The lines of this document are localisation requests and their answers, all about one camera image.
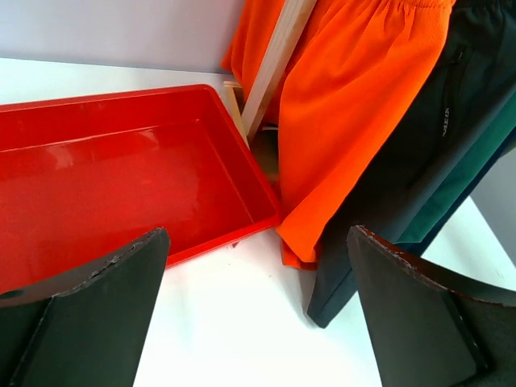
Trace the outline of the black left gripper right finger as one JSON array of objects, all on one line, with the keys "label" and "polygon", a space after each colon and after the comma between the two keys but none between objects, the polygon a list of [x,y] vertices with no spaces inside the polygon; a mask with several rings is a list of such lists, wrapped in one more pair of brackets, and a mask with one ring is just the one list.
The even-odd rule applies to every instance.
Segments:
[{"label": "black left gripper right finger", "polygon": [[410,254],[362,226],[347,235],[384,386],[515,384],[515,292]]}]

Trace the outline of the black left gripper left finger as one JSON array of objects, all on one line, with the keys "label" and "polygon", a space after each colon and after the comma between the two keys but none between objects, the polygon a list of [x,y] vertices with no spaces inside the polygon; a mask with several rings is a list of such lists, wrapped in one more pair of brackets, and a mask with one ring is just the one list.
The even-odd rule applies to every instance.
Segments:
[{"label": "black left gripper left finger", "polygon": [[132,386],[169,254],[157,228],[1,295],[3,386]]}]

